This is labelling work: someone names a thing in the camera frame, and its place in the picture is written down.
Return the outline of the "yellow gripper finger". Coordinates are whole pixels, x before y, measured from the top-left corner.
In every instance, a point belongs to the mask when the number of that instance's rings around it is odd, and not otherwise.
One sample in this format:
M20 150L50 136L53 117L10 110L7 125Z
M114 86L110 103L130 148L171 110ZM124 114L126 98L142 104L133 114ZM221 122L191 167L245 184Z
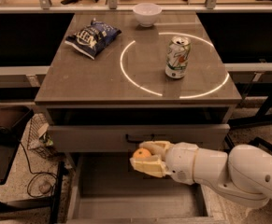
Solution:
M140 143L139 146L147 149L152 155L159 156L164 161L166 152L173 144L169 141L145 141Z
M136 171L146 175L162 178L170 174L160 155L152 155L147 158L131 158L130 162Z

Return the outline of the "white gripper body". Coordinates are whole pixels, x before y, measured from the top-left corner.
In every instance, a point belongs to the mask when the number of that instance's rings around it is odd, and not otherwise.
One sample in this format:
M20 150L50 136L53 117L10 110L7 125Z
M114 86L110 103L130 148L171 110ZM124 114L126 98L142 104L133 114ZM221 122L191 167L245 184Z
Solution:
M178 183L194 183L193 167L199 147L190 143L177 143L165 154L165 164L169 175Z

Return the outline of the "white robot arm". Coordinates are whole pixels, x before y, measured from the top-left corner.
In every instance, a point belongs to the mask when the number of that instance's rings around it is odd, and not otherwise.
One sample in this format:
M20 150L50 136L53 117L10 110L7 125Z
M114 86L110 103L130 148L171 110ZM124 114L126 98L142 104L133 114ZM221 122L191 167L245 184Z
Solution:
M226 153L191 143L147 141L130 162L141 173L204 185L250 208L261 208L272 200L272 156L258 147L238 145Z

